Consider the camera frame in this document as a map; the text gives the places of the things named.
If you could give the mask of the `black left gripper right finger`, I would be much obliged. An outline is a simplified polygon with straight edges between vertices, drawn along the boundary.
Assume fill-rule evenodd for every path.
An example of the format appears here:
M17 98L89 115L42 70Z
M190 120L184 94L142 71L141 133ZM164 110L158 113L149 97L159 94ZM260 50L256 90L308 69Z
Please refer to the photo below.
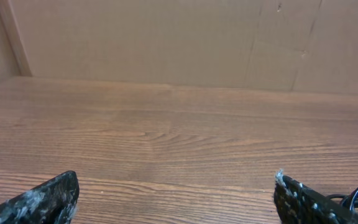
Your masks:
M275 174L273 202L282 224L358 224L358 208L351 212L282 170Z

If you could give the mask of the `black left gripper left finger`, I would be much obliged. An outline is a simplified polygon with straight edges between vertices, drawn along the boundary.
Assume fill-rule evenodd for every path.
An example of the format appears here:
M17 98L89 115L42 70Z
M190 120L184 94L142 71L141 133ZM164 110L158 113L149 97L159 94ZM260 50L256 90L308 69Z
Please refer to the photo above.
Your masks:
M79 194L76 172L68 170L0 204L0 224L70 224Z

